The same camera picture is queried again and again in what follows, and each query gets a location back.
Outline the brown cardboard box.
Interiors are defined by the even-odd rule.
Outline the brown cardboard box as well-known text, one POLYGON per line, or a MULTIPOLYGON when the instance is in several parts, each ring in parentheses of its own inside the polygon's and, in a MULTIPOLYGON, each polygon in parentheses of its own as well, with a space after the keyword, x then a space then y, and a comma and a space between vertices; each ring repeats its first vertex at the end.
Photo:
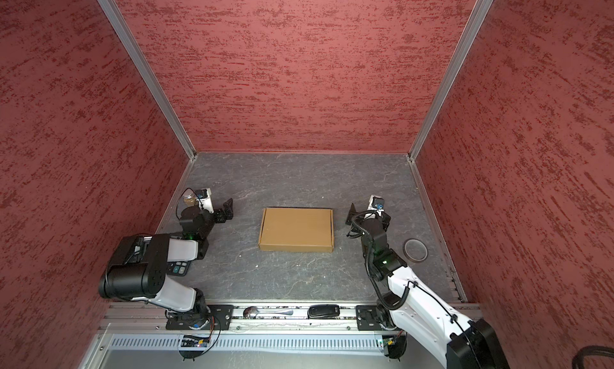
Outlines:
POLYGON ((265 252, 334 251, 334 211, 329 208, 267 207, 258 247, 265 252))

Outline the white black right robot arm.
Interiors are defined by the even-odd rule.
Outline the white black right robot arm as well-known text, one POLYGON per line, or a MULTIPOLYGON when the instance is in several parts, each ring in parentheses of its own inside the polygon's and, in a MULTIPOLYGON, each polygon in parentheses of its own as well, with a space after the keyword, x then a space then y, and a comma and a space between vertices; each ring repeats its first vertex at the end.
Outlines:
POLYGON ((403 338, 412 337, 441 367, 508 368, 490 324, 447 304, 389 246, 390 220, 384 200, 373 196, 362 212, 352 205, 345 221, 350 227, 347 236, 361 240, 366 274, 377 295, 377 322, 400 330, 403 338))

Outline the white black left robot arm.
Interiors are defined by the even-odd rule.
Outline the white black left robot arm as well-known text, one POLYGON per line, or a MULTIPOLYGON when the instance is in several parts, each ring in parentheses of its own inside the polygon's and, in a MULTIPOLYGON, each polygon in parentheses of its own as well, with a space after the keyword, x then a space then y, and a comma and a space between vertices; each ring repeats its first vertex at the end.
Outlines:
POLYGON ((232 218, 233 200, 228 199, 211 211, 198 205, 185 208, 179 217, 179 233, 126 236, 102 273, 99 295, 162 308, 170 330, 212 327, 214 316, 202 291, 174 278, 184 276, 193 261, 205 258, 214 225, 232 218))

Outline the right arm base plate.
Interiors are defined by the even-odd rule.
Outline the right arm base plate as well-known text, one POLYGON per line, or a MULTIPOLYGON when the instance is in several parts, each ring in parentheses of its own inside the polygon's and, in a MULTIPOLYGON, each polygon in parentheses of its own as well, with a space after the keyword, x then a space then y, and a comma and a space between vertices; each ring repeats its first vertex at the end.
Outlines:
POLYGON ((355 308, 359 331, 396 331, 390 312, 382 305, 358 305, 355 308))

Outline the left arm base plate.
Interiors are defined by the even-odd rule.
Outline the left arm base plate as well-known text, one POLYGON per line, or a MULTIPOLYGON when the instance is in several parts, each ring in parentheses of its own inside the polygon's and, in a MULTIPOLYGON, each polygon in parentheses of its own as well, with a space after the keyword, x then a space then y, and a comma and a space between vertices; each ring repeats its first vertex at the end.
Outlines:
POLYGON ((166 330, 200 332, 205 330, 230 329, 234 306, 230 304, 208 305, 204 311, 176 312, 166 316, 166 330))

